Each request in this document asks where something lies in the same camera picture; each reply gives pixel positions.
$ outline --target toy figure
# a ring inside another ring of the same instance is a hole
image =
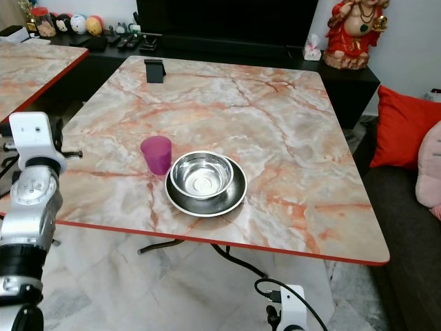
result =
[[[54,26],[57,26],[57,16],[58,16],[58,14],[55,13],[55,12],[50,12],[49,15],[50,15],[50,19],[52,21],[52,24]]]
[[[109,30],[104,29],[105,36],[114,36],[115,31],[113,30],[113,26],[109,26]]]
[[[317,34],[311,34],[308,37],[305,47],[303,48],[303,58],[307,61],[319,61],[322,57],[322,52],[318,47],[320,38]]]
[[[85,21],[85,26],[91,35],[99,36],[103,33],[103,20],[96,15],[89,16]]]
[[[389,4],[390,0],[344,0],[337,4],[328,22],[326,64],[337,69],[366,68],[369,46],[377,46],[380,33],[387,28],[382,11]]]
[[[71,14],[60,14],[55,19],[55,26],[61,32],[73,33],[72,26],[70,26]]]
[[[70,19],[70,25],[72,26],[73,31],[78,34],[85,34],[85,18],[83,15],[75,15]]]
[[[127,33],[127,26],[125,23],[121,24],[118,22],[118,26],[115,29],[117,34],[126,34]]]

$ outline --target red table edge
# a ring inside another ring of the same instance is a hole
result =
[[[78,63],[80,63],[82,60],[84,60],[89,55],[89,50],[85,48],[85,52],[77,57],[70,65],[68,65],[66,68],[62,69],[58,73],[57,76],[52,78],[50,81],[48,81],[40,90],[36,91],[28,100],[23,102],[19,107],[17,107],[15,110],[13,110],[10,114],[8,114],[4,119],[0,119],[0,122],[4,122],[5,120],[8,121],[9,115],[11,115],[13,112],[20,112],[26,107],[32,105],[35,100],[38,99],[48,88],[50,88],[52,85],[54,85],[62,76],[67,74],[73,67],[75,67]]]
[[[0,212],[0,215],[5,216],[6,214],[4,212]],[[346,259],[344,257],[331,257],[328,255],[323,255],[323,254],[314,254],[314,253],[307,253],[307,252],[294,252],[292,250],[281,250],[278,248],[255,246],[255,245],[249,245],[246,243],[230,243],[228,241],[212,240],[212,239],[204,239],[204,238],[196,238],[196,237],[186,237],[186,236],[179,236],[179,235],[175,235],[175,234],[157,233],[157,232],[133,230],[133,229],[125,229],[125,228],[116,228],[113,226],[106,226],[106,225],[85,224],[85,223],[60,221],[60,220],[57,220],[57,224],[76,226],[79,228],[89,228],[89,229],[115,231],[115,232],[132,233],[132,234],[143,234],[145,236],[161,237],[161,238],[168,238],[168,239],[182,239],[182,240],[195,241],[195,242],[200,242],[200,243],[214,243],[214,244],[223,245],[223,246],[249,248],[251,250],[263,250],[266,252],[296,255],[296,256],[301,256],[301,257],[312,257],[315,259],[324,259],[324,260],[345,262],[345,263],[363,264],[363,265],[369,265],[369,266],[373,266],[373,267],[380,267],[382,265],[385,265],[390,261],[390,258],[391,258],[390,254],[389,254],[389,258],[387,259],[387,261],[384,261],[384,262],[363,261],[363,260],[355,260],[355,259]]]

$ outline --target television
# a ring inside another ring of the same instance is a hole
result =
[[[142,32],[304,46],[318,0],[137,0]]]

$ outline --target purple cup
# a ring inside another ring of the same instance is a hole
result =
[[[141,152],[152,174],[166,174],[172,164],[172,142],[163,136],[153,136],[141,143]]]

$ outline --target pink cushion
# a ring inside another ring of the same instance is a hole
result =
[[[441,221],[441,205],[430,208],[431,213]]]
[[[441,216],[441,121],[424,137],[418,153],[416,198],[432,213]]]

